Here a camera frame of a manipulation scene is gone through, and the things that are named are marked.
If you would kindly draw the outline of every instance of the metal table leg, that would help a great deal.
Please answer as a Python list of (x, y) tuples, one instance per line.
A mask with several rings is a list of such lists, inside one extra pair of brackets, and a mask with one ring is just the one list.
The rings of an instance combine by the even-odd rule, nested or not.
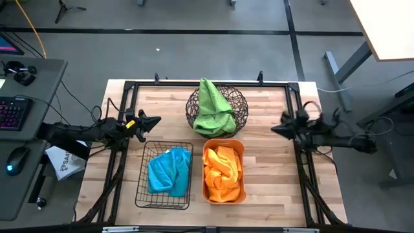
[(380, 108), (378, 111), (375, 111), (374, 113), (371, 113), (370, 115), (364, 117), (362, 120), (360, 120), (357, 124), (360, 127), (364, 127), (366, 124), (370, 123), (371, 121), (377, 119), (378, 117), (381, 117), (382, 115), (386, 115), (388, 113), (392, 113), (396, 109), (400, 108), (401, 106), (404, 106), (410, 102), (414, 101), (414, 91), (410, 93), (406, 93), (403, 96), (399, 98), (394, 98), (390, 103), (385, 105), (384, 107)]
[[(331, 77), (336, 90), (342, 89), (342, 83), (359, 67), (366, 59), (372, 55), (368, 42), (364, 42), (361, 47), (348, 59), (348, 61), (339, 69), (335, 62), (332, 52), (327, 51), (323, 56), (328, 67), (329, 76)], [(346, 91), (338, 92), (338, 96), (345, 112), (352, 111), (351, 102)]]

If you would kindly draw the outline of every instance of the monitor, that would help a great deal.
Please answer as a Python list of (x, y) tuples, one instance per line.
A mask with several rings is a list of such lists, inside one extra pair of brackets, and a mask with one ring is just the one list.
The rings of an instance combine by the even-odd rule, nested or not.
[(24, 52), (0, 32), (0, 54), (23, 55)]

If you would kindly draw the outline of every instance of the keyboard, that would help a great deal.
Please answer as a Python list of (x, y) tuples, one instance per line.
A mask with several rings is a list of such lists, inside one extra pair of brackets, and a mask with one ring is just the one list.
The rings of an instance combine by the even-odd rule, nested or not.
[(0, 130), (21, 131), (33, 100), (0, 96)]

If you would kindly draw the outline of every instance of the orange cable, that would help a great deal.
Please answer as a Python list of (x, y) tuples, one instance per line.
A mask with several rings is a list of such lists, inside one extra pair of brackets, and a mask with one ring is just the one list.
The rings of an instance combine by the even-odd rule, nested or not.
[(16, 3), (17, 3), (17, 5), (19, 6), (19, 8), (20, 8), (20, 10), (22, 11), (22, 13), (25, 15), (25, 17), (26, 17), (26, 19), (27, 19), (27, 21), (28, 21), (28, 24), (30, 24), (30, 26), (31, 26), (31, 27), (32, 27), (32, 29), (33, 29), (33, 32), (35, 33), (36, 37), (38, 38), (38, 41), (39, 41), (39, 44), (40, 44), (41, 50), (42, 50), (42, 52), (43, 52), (43, 56), (44, 56), (45, 58), (47, 58), (47, 57), (46, 57), (46, 51), (45, 51), (45, 48), (44, 48), (44, 46), (43, 46), (43, 43), (41, 42), (41, 39), (40, 39), (40, 37), (39, 37), (38, 32), (37, 32), (37, 31), (36, 31), (36, 29), (34, 28), (34, 26), (33, 26), (32, 22), (31, 22), (31, 20), (30, 20), (30, 19), (28, 18), (28, 16), (26, 15), (25, 10), (23, 10), (23, 7), (21, 7), (21, 5), (20, 5), (20, 3), (19, 3), (19, 1), (18, 1), (18, 0), (16, 0)]

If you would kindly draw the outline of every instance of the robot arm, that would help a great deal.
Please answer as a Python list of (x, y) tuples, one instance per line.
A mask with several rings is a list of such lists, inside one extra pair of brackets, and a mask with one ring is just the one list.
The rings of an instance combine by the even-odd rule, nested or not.
[(150, 132), (160, 120), (160, 116), (148, 117), (143, 110), (135, 116), (133, 109), (125, 111), (126, 124), (117, 121), (113, 117), (98, 120), (92, 126), (70, 126), (61, 122), (55, 124), (43, 123), (40, 127), (38, 138), (47, 140), (53, 146), (77, 155), (87, 160), (89, 149), (77, 142), (102, 142), (105, 147), (112, 148), (118, 142), (136, 136), (140, 142), (145, 142), (144, 133)]
[(316, 151), (319, 146), (354, 148), (364, 153), (375, 153), (376, 143), (369, 134), (339, 137), (334, 129), (341, 123), (340, 115), (335, 111), (332, 116), (321, 113), (316, 120), (309, 120), (306, 110), (296, 111), (296, 118), (284, 112), (281, 124), (272, 127), (272, 131), (287, 139), (293, 139), (303, 150)]

